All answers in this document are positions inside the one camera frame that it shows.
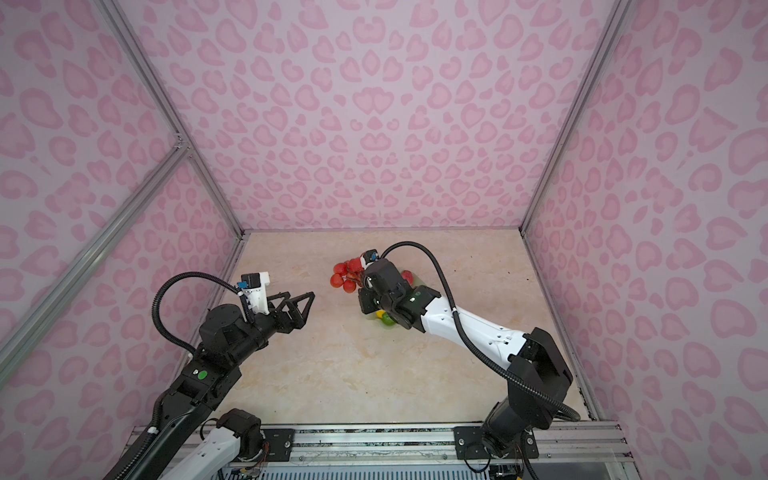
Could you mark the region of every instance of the metal rail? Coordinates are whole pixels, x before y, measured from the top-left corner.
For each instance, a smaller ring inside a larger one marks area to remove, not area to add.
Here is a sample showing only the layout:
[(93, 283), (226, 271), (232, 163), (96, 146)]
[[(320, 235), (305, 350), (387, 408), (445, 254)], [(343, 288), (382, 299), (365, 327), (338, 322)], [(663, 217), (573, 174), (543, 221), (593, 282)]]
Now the metal rail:
[[(452, 429), (480, 426), (470, 423), (263, 425), (264, 429), (295, 429), (289, 462), (283, 466), (374, 466), (374, 465), (463, 465), (456, 458)], [(208, 434), (213, 425), (203, 428)], [(128, 445), (138, 439), (143, 427), (134, 429)], [(624, 433), (616, 422), (554, 422), (549, 430), (534, 430), (539, 458), (533, 463), (623, 463), (634, 462)], [(179, 449), (169, 468), (200, 443), (195, 432)], [(492, 464), (514, 459), (494, 459)], [(232, 466), (244, 466), (234, 462)]]
[(123, 51), (134, 66), (136, 73), (147, 88), (149, 95), (154, 99), (163, 118), (168, 125), (170, 125), (171, 130), (176, 133), (176, 136), (180, 141), (186, 141), (191, 146), (191, 160), (195, 171), (198, 176), (200, 176), (205, 189), (208, 190), (208, 194), (227, 220), (230, 228), (234, 231), (238, 239), (241, 238), (243, 236), (243, 228), (240, 225), (240, 221), (237, 219), (227, 198), (219, 188), (219, 184), (214, 180), (214, 176), (211, 174), (210, 169), (203, 160), (200, 150), (194, 143), (192, 135), (181, 120), (179, 111), (176, 109), (176, 106), (170, 99), (170, 95), (163, 87), (160, 75), (157, 73), (147, 57), (147, 54), (144, 52), (144, 48), (141, 46), (131, 23), (128, 21), (125, 12), (123, 12), (122, 7), (119, 5), (118, 0), (94, 0), (94, 3), (112, 28), (115, 38), (118, 40)]
[(571, 109), (565, 117), (563, 128), (558, 133), (557, 139), (555, 139), (554, 148), (552, 148), (552, 152), (547, 159), (544, 173), (536, 184), (531, 204), (525, 211), (520, 226), (521, 232), (527, 231), (528, 227), (530, 227), (533, 217), (536, 214), (536, 210), (538, 210), (541, 205), (544, 192), (549, 186), (549, 180), (554, 172), (554, 168), (560, 163), (563, 154), (566, 151), (568, 142), (571, 140), (573, 132), (578, 126), (578, 122), (581, 120), (584, 111), (587, 110), (592, 92), (598, 86), (600, 77), (616, 48), (621, 32), (627, 24), (627, 20), (630, 17), (629, 14), (636, 3), (636, 0), (617, 0), (616, 3), (614, 3), (611, 13), (608, 16), (608, 21), (605, 24), (605, 28), (603, 28), (600, 40), (598, 40), (598, 46), (592, 53), (587, 70), (584, 73), (584, 78), (581, 80), (578, 90), (576, 91), (574, 102), (571, 104)]
[(134, 221), (173, 176), (184, 158), (189, 157), (190, 152), (186, 143), (180, 142), (173, 147), (152, 174), (144, 179), (138, 190), (112, 216), (107, 225), (75, 257), (48, 295), (22, 317), (19, 328), (0, 349), (0, 388), (45, 337), (61, 312), (80, 293), (91, 275), (120, 243)]

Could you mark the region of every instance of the red tomato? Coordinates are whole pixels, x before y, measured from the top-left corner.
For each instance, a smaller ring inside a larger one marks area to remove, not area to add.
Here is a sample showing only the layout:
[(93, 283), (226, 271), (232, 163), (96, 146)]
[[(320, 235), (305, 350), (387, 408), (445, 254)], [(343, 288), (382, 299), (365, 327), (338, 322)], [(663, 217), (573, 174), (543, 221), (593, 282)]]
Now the red tomato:
[(402, 275), (402, 278), (408, 281), (408, 284), (410, 286), (413, 286), (413, 273), (411, 273), (410, 270), (403, 270), (401, 275)]
[(347, 293), (355, 293), (357, 285), (352, 280), (344, 280), (344, 291)]
[(349, 261), (349, 271), (350, 272), (362, 272), (364, 269), (362, 268), (362, 263), (360, 262), (360, 258), (353, 258)]
[(331, 277), (331, 286), (333, 288), (339, 288), (344, 284), (344, 279), (338, 273), (334, 273)]

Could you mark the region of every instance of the beige marble floor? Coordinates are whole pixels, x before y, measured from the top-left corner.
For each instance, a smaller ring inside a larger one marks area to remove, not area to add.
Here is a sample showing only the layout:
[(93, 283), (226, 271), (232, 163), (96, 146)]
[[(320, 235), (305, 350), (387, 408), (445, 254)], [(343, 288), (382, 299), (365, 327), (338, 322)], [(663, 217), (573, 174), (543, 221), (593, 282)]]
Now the beige marble floor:
[[(506, 385), (468, 350), (361, 314), (356, 294), (333, 289), (333, 265), (413, 240), (437, 257), (457, 305), (494, 323), (556, 336), (517, 230), (254, 233), (232, 282), (269, 271), (269, 293), (317, 295), (302, 330), (276, 334), (243, 365), (216, 414), (245, 409), (265, 423), (459, 422), (482, 420)], [(429, 259), (403, 247), (388, 257), (441, 290)], [(223, 303), (235, 303), (231, 293)], [(566, 403), (587, 419), (576, 385)]]

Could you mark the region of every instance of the pink leopard print wall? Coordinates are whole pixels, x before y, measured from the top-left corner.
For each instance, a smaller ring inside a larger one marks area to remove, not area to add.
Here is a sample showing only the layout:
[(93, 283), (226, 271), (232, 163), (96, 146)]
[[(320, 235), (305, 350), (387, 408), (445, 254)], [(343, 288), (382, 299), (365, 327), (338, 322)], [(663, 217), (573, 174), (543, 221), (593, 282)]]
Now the pink leopard print wall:
[(643, 478), (768, 477), (768, 3), (642, 2), (530, 238)]
[(173, 139), (87, 0), (0, 5), (0, 345)]
[(519, 225), (612, 4), (121, 3), (258, 229)]
[[(183, 164), (51, 332), (0, 392), (0, 477), (101, 478), (146, 423), (182, 349), (160, 337), (150, 304), (171, 276), (220, 275), (233, 236)], [(212, 286), (183, 280), (161, 307), (189, 340)]]

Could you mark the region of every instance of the black cable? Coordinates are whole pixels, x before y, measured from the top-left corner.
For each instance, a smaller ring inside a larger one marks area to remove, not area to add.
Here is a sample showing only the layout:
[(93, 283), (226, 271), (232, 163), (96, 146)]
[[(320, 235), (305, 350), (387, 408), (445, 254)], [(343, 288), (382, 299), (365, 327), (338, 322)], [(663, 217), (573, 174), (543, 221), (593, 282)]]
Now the black cable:
[(478, 347), (475, 346), (474, 343), (472, 343), (472, 341), (469, 339), (466, 332), (464, 331), (464, 327), (462, 326), (462, 321), (459, 319), (458, 310), (456, 309), (456, 303), (453, 301), (453, 294), (451, 293), (451, 288), (448, 286), (448, 280), (445, 279), (445, 275), (443, 274), (442, 269), (440, 268), (440, 264), (438, 263), (435, 256), (432, 255), (432, 252), (430, 252), (427, 247), (424, 247), (420, 243), (416, 243), (416, 242), (409, 242), (409, 241), (398, 242), (392, 245), (390, 248), (384, 250), (384, 253), (381, 254), (380, 258), (386, 257), (389, 254), (389, 252), (391, 252), (392, 250), (398, 247), (418, 248), (422, 252), (426, 253), (426, 256), (429, 257), (429, 259), (432, 261), (432, 265), (435, 266), (435, 270), (437, 271), (437, 276), (440, 279), (440, 283), (442, 283), (442, 288), (443, 290), (445, 290), (445, 296), (448, 298), (448, 305), (450, 305), (452, 310), (453, 323), (456, 325), (456, 331), (458, 332), (458, 336), (461, 337), (462, 342), (464, 342), (464, 344), (467, 346), (470, 352), (472, 352), (476, 357), (478, 357), (478, 359), (480, 359), (480, 361), (483, 362), (487, 367), (489, 367), (491, 370), (493, 370), (500, 376), (504, 377), (508, 382), (512, 383), (514, 386), (522, 390), (524, 393), (527, 393), (530, 396), (534, 396), (537, 399), (540, 399), (541, 401), (559, 410), (562, 413), (562, 415), (556, 415), (558, 418), (567, 419), (571, 422), (578, 422), (579, 420), (581, 420), (581, 416), (578, 414), (578, 412), (573, 410), (571, 407), (565, 405), (563, 402), (559, 402), (558, 400), (553, 399), (546, 393), (539, 392), (537, 389), (529, 386), (528, 384), (523, 382), (522, 379), (508, 372), (507, 370), (503, 369), (499, 364), (489, 359), (483, 352), (480, 351)]
[[(469, 451), (469, 447), (472, 447), (472, 446), (475, 446), (475, 445), (480, 445), (480, 444), (479, 443), (471, 443), (471, 444), (467, 445), (467, 450), (466, 451), (468, 452)], [(467, 464), (467, 468), (472, 470), (474, 473), (483, 473), (484, 471), (488, 470), (489, 466), (491, 466), (491, 454), (488, 453), (488, 461), (485, 463), (485, 467), (480, 468), (479, 470), (474, 469), (472, 467), (472, 465), (470, 465), (469, 462), (467, 462), (466, 456), (464, 457), (464, 463)]]
[(141, 444), (141, 447), (139, 447), (138, 451), (136, 451), (136, 455), (134, 455), (131, 460), (125, 464), (122, 470), (119, 471), (119, 473), (114, 477), (114, 480), (121, 480), (123, 477), (125, 477), (128, 473), (131, 472), (131, 470), (134, 469), (136, 464), (141, 460), (141, 457), (144, 456), (144, 453), (147, 452), (147, 449), (149, 449), (150, 445), (152, 445), (152, 442), (157, 438), (157, 434), (159, 433), (157, 431), (157, 428), (160, 426), (160, 416), (163, 412), (163, 398), (168, 394), (170, 389), (167, 389), (165, 392), (162, 392), (157, 399), (154, 401), (154, 405), (152, 406), (152, 419), (149, 421), (149, 425), (147, 425), (146, 431), (149, 431), (149, 434), (144, 437), (144, 442)]
[(523, 433), (520, 434), (520, 444), (521, 444), (520, 453), (523, 455), (523, 463), (525, 464), (525, 467), (528, 470), (528, 473), (531, 474), (531, 478), (533, 478), (533, 480), (538, 480), (538, 475), (536, 475), (536, 472), (531, 466), (531, 461), (528, 460), (528, 455), (525, 453), (525, 440), (527, 438), (528, 438), (528, 432), (523, 430)]
[(205, 422), (203, 422), (203, 424), (200, 425), (200, 440), (205, 441), (205, 437), (203, 437), (203, 427), (205, 426), (206, 423), (210, 422), (211, 420), (216, 420), (217, 422), (219, 421), (219, 419), (214, 418), (214, 419), (208, 419)]
[[(152, 323), (154, 323), (154, 328), (156, 328), (157, 331), (163, 336), (163, 338), (169, 342), (180, 346), (181, 348), (189, 351), (189, 353), (194, 354), (195, 348), (189, 343), (184, 342), (182, 339), (176, 337), (173, 333), (169, 332), (163, 325), (163, 321), (160, 320), (160, 302), (163, 301), (163, 295), (165, 295), (165, 293), (174, 285), (174, 283), (190, 277), (204, 278), (205, 280), (218, 283), (219, 285), (235, 294), (238, 294), (240, 289), (236, 286), (230, 285), (217, 276), (209, 275), (205, 272), (184, 272), (172, 276), (166, 283), (163, 283), (163, 286), (161, 286), (157, 291), (157, 295), (154, 296), (154, 301), (152, 302)], [(247, 306), (248, 304), (244, 295), (240, 296), (240, 302), (243, 304), (243, 311), (245, 313), (246, 319), (250, 320), (250, 315), (248, 314), (250, 309)]]

